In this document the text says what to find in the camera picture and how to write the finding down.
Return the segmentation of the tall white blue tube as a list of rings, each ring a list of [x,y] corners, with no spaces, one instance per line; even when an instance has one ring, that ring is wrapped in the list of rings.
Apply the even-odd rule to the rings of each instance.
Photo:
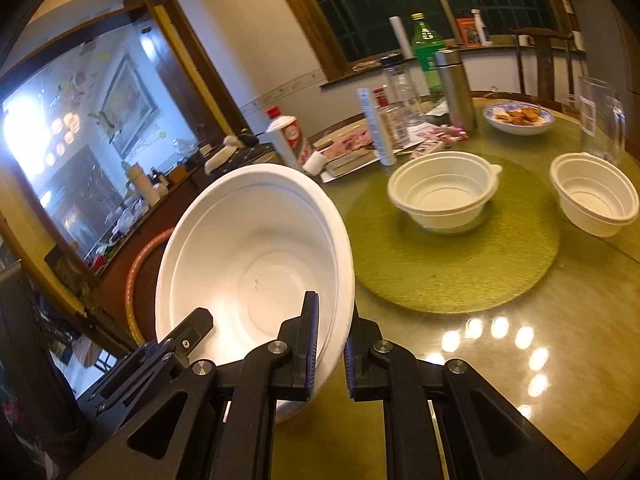
[[[373,102],[371,91],[366,88],[358,88],[357,94],[363,116],[366,118],[369,127],[375,151],[378,153],[378,160],[383,166],[394,166],[396,164],[396,156],[393,144],[381,122],[380,114],[378,114],[378,109]]]

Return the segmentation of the blue white food plate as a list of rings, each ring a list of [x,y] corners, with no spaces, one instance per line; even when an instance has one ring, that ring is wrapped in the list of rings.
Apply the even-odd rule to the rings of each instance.
[[[514,136],[536,136],[548,131],[555,121],[548,110],[518,101],[488,105],[483,117],[498,130]]]

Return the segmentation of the pink wrapped candies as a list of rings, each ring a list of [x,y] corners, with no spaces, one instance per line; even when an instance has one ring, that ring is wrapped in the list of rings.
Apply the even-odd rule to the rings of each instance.
[[[431,125],[425,133],[425,139],[429,141],[437,141],[445,144],[456,144],[469,139],[465,130],[456,126]]]

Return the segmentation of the small glass red-cap bottle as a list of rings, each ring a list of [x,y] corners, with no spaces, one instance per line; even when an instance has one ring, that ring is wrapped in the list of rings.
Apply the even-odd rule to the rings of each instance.
[[[401,109],[390,102],[384,87],[375,88],[373,95],[394,148],[402,150],[409,143],[410,138]]]

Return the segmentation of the green plastic bottle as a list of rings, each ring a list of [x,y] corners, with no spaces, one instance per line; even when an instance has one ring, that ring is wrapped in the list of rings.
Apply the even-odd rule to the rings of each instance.
[[[413,13],[413,37],[411,47],[423,72],[428,91],[434,100],[439,100],[443,95],[442,81],[435,64],[434,55],[446,47],[445,41],[437,32],[434,32],[426,24],[423,13]]]

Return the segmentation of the white red liquor bottle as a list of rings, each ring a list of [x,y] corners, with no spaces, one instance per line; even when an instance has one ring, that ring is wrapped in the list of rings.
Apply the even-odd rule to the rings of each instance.
[[[267,115],[270,119],[265,131],[267,141],[286,166],[302,171],[312,148],[299,127],[297,118],[283,114],[277,106],[268,108]]]

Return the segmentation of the white spray bottle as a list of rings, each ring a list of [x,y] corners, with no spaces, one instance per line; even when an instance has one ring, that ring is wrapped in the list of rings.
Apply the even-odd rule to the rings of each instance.
[[[488,34],[486,25],[483,21],[482,14],[480,13],[480,9],[472,9],[471,12],[473,15],[474,25],[475,25],[478,39],[480,40],[480,44],[483,47],[491,47],[492,41],[491,41],[490,35]]]

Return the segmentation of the steel thermos flask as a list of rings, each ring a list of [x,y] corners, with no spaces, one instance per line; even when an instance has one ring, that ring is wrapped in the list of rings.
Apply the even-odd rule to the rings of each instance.
[[[451,123],[466,131],[473,131],[476,128],[475,108],[460,51],[438,50],[434,54],[434,59],[442,82],[442,92],[448,104]]]

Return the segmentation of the clear bottle black lid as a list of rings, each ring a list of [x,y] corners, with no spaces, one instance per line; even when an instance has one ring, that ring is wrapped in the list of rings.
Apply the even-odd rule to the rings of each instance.
[[[405,58],[401,53],[392,53],[380,58],[383,80],[390,102],[402,111],[408,127],[424,123],[421,100],[416,86],[408,72]]]

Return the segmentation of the large white foam bowl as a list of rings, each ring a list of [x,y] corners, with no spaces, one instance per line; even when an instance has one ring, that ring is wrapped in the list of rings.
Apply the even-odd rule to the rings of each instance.
[[[314,390],[341,359],[355,304],[352,248],[326,192],[294,169],[258,164],[209,185],[178,221],[155,289],[155,333],[164,339],[194,309],[214,326],[191,359],[239,361],[278,336],[319,298]]]

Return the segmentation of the white paper roll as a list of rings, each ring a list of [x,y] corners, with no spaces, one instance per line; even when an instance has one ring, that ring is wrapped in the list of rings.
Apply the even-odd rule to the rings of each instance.
[[[400,47],[401,53],[405,58],[414,58],[413,50],[405,30],[404,24],[402,24],[401,18],[397,15],[390,16],[388,18],[390,26],[392,26],[394,35]]]

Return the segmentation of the red box on sill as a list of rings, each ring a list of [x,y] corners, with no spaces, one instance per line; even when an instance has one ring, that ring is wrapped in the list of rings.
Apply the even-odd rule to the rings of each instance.
[[[457,26],[466,48],[479,48],[482,45],[474,18],[457,18]]]

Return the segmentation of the cream plastic bowl with tab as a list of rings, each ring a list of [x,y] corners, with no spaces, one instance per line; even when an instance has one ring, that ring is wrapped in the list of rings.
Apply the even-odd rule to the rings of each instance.
[[[458,234],[477,224],[498,190],[501,173],[501,166],[475,154],[428,154],[394,171],[387,195],[424,230]]]

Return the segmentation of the cream tumbler mug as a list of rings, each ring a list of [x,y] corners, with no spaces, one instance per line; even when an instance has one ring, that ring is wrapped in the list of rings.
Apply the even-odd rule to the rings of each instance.
[[[133,164],[126,170],[128,183],[132,184],[140,196],[154,207],[160,201],[160,193],[154,188],[154,184],[139,164]]]

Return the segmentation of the dark wooden chair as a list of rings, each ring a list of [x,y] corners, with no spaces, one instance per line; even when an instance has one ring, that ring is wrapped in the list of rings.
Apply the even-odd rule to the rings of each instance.
[[[514,48],[516,55],[516,67],[518,68],[518,88],[520,93],[526,93],[526,84],[524,76],[524,66],[522,58],[522,46],[520,40],[525,36],[533,39],[535,58],[537,63],[537,96],[543,101],[555,100],[555,79],[554,79],[554,54],[552,41],[558,40],[563,44],[565,54],[565,64],[567,71],[567,88],[568,96],[575,96],[575,81],[572,62],[572,51],[570,46],[573,42],[573,36],[561,34],[550,28],[542,27],[523,27],[511,29],[511,35],[514,40]]]

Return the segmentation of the white tray with books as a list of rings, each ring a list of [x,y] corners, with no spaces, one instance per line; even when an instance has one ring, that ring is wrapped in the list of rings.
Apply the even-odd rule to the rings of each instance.
[[[323,183],[331,182],[345,174],[358,170],[361,167],[369,165],[371,162],[378,161],[378,153],[375,151],[373,144],[360,148],[346,156],[329,160],[320,174]]]

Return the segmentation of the clear glass pitcher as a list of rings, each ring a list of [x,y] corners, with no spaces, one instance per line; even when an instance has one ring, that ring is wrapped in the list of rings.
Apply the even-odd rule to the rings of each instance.
[[[617,166],[626,140],[626,116],[617,92],[606,81],[580,77],[576,103],[580,151]]]

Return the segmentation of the green round turntable mat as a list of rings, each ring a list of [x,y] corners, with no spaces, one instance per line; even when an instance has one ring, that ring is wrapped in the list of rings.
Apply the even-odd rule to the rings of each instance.
[[[501,306],[533,288],[559,252],[555,199],[538,177],[497,158],[497,193],[469,231],[435,234],[388,199],[387,178],[372,174],[343,219],[355,275],[383,300],[434,314]]]

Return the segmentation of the cream plastic bowl right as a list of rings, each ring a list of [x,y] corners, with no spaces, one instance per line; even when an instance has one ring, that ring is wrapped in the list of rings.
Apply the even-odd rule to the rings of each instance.
[[[596,237],[611,237],[639,218],[639,195],[616,166],[588,153],[556,156],[549,176],[568,220]]]

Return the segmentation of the black quilted fur bag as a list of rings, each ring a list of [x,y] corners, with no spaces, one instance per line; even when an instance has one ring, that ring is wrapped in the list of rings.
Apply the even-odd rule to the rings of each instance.
[[[209,177],[220,176],[246,165],[270,160],[274,154],[276,151],[270,143],[260,143],[256,134],[244,128],[238,134],[224,138],[222,147],[206,159],[204,172]]]

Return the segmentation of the pink cloth on tray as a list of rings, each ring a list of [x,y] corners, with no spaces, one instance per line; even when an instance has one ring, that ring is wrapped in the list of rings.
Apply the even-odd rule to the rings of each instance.
[[[371,135],[367,129],[355,130],[334,139],[333,142],[322,151],[322,155],[333,160],[346,156],[354,151],[365,148],[372,143]]]

